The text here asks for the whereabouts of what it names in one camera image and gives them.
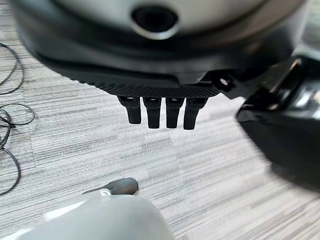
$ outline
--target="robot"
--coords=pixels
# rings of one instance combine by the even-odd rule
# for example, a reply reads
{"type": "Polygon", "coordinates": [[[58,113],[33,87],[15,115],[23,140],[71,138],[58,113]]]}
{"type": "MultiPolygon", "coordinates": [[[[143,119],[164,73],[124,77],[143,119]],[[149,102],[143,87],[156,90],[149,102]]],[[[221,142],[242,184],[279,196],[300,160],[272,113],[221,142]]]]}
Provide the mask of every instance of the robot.
{"type": "Polygon", "coordinates": [[[35,58],[117,96],[130,124],[141,123],[143,102],[149,128],[159,128],[165,98],[166,127],[177,127],[185,102],[183,128],[192,130],[208,98],[244,97],[236,120],[272,170],[305,188],[320,186],[320,62],[292,55],[310,0],[11,0],[10,5],[20,40],[35,58]]]}

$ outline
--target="gray striped carpet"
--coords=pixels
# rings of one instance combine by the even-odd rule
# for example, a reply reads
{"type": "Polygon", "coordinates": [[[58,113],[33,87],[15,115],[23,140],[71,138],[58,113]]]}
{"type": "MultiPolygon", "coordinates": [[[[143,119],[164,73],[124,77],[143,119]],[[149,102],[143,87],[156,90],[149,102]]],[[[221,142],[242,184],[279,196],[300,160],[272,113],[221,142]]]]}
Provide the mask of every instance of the gray striped carpet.
{"type": "MultiPolygon", "coordinates": [[[[320,46],[319,11],[318,0],[304,38],[312,47],[320,46]]],[[[164,109],[158,130],[148,129],[145,109],[142,124],[129,125],[116,97],[32,58],[17,39],[4,0],[0,41],[18,52],[26,73],[21,89],[0,96],[0,103],[25,103],[36,114],[12,132],[6,146],[21,164],[22,179],[0,197],[0,237],[37,223],[43,211],[65,199],[134,177],[139,195],[158,207],[178,240],[320,239],[320,199],[268,172],[234,121],[243,99],[210,99],[194,131],[183,130],[181,118],[177,129],[166,129],[164,109]]],[[[2,48],[0,59],[1,80],[14,59],[2,48]]],[[[24,109],[7,110],[14,119],[29,117],[24,109]]],[[[0,152],[0,191],[14,178],[14,164],[0,152]]]]}

